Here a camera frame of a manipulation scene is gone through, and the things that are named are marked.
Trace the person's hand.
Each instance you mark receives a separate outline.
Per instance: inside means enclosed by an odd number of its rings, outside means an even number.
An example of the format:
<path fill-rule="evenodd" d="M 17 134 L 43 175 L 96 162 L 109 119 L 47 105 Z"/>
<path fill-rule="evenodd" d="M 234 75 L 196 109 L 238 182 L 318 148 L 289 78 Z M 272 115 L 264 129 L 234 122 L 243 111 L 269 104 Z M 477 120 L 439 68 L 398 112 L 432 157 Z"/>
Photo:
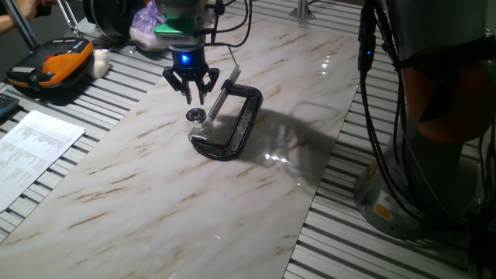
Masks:
<path fill-rule="evenodd" d="M 52 6 L 57 4 L 57 0 L 17 0 L 21 12 L 28 21 L 35 18 L 39 5 Z"/>

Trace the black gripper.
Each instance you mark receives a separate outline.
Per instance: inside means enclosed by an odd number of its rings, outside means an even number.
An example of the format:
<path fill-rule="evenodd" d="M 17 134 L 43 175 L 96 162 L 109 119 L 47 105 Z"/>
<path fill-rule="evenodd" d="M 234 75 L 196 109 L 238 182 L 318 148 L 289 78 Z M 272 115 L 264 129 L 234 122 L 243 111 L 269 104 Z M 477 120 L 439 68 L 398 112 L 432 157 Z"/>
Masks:
<path fill-rule="evenodd" d="M 164 68 L 163 76 L 169 85 L 185 96 L 190 105 L 189 81 L 196 82 L 199 101 L 205 104 L 205 96 L 213 90 L 220 74 L 218 68 L 210 68 L 205 59 L 205 45 L 171 45 L 173 66 Z"/>

